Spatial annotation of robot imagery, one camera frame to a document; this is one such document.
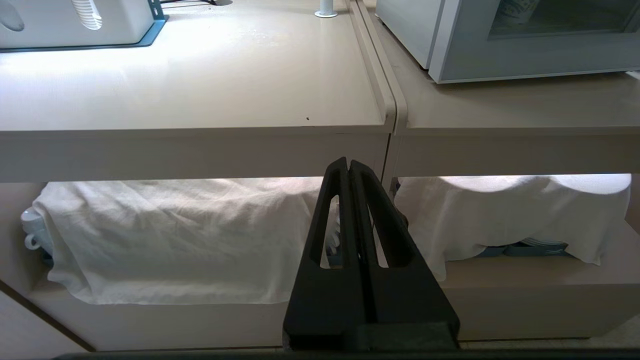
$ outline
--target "white towel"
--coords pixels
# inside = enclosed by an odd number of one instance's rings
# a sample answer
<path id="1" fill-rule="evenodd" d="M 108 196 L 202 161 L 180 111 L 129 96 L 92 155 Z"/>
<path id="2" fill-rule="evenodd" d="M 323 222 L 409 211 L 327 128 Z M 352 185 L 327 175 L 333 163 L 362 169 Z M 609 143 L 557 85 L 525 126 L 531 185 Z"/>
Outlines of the white towel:
<path id="1" fill-rule="evenodd" d="M 49 183 L 49 280 L 91 304 L 289 300 L 321 177 Z"/>
<path id="2" fill-rule="evenodd" d="M 445 262 L 524 238 L 567 243 L 600 264 L 611 224 L 623 221 L 630 174 L 576 176 L 405 177 L 395 204 L 436 279 Z"/>

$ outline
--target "blue base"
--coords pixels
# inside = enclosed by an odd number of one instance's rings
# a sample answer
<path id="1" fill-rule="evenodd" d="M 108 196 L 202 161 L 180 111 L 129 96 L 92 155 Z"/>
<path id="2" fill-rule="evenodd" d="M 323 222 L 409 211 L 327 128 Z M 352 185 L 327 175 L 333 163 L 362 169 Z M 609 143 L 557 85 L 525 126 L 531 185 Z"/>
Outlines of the blue base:
<path id="1" fill-rule="evenodd" d="M 84 46 L 54 46 L 54 47 L 19 47 L 16 49 L 0 49 L 0 53 L 24 53 L 27 51 L 65 51 L 65 50 L 87 50 L 87 49 L 113 49 L 120 47 L 145 47 L 156 41 L 160 30 L 164 27 L 169 15 L 165 15 L 163 19 L 154 20 L 153 25 L 149 28 L 145 36 L 135 44 L 114 44 L 114 45 L 84 45 Z"/>

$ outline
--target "cabinet door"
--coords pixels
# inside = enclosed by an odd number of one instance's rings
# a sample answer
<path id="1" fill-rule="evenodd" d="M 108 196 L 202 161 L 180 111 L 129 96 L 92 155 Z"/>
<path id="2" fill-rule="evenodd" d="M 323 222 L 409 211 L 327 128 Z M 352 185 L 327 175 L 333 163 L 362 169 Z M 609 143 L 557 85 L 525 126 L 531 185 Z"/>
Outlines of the cabinet door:
<path id="1" fill-rule="evenodd" d="M 86 350 L 0 291 L 0 359 L 50 359 Z"/>
<path id="2" fill-rule="evenodd" d="M 510 18 L 514 5 L 533 4 Z M 640 69 L 639 0 L 446 0 L 438 83 Z"/>

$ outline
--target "white appliance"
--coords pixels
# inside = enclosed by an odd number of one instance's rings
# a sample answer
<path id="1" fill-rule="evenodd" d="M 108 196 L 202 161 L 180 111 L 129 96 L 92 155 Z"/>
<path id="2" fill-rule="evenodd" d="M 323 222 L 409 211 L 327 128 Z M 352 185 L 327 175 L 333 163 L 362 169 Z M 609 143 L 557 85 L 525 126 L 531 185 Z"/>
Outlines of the white appliance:
<path id="1" fill-rule="evenodd" d="M 437 83 L 640 69 L 639 0 L 378 0 Z"/>
<path id="2" fill-rule="evenodd" d="M 0 49 L 135 44 L 153 23 L 148 0 L 0 0 Z"/>

